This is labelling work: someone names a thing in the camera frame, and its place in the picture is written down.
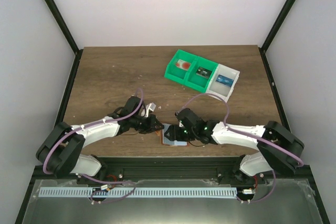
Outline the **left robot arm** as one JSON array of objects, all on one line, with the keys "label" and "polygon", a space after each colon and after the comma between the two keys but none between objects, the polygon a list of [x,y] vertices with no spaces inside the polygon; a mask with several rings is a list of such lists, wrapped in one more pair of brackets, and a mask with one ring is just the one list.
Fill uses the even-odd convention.
[{"label": "left robot arm", "polygon": [[83,155],[82,149],[105,138],[135,130],[139,134],[149,134],[164,128],[153,114],[156,105],[145,104],[136,96],[131,96],[126,104],[100,120],[69,125],[58,123],[36,153],[43,165],[43,172],[63,178],[69,174],[89,176],[95,184],[102,184],[107,178],[107,170],[93,155]]}]

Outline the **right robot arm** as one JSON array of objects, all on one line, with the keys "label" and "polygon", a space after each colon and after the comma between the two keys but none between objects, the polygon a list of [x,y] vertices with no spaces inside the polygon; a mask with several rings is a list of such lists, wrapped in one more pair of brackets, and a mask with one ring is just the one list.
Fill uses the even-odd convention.
[{"label": "right robot arm", "polygon": [[238,183],[244,184],[252,176],[272,170],[290,177],[303,166],[303,142],[276,121],[256,126],[205,121],[189,108],[182,109],[175,116],[178,124],[168,125],[163,130],[164,138],[171,142],[198,140],[205,145],[228,144],[256,150],[253,155],[244,155],[233,170]]}]

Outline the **brown leather card holder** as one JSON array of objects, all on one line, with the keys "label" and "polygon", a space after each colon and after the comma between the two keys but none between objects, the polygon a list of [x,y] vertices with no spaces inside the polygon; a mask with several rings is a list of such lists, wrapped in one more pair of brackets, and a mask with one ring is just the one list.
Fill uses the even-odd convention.
[{"label": "brown leather card holder", "polygon": [[187,146],[187,142],[182,142],[182,141],[177,141],[177,140],[171,141],[168,138],[166,138],[164,136],[164,133],[169,128],[170,125],[164,123],[163,126],[164,126],[164,129],[162,129],[160,131],[156,131],[156,134],[160,138],[161,144],[166,145],[166,146],[175,146],[175,147],[178,147],[178,146],[179,147],[185,147],[185,146]]}]

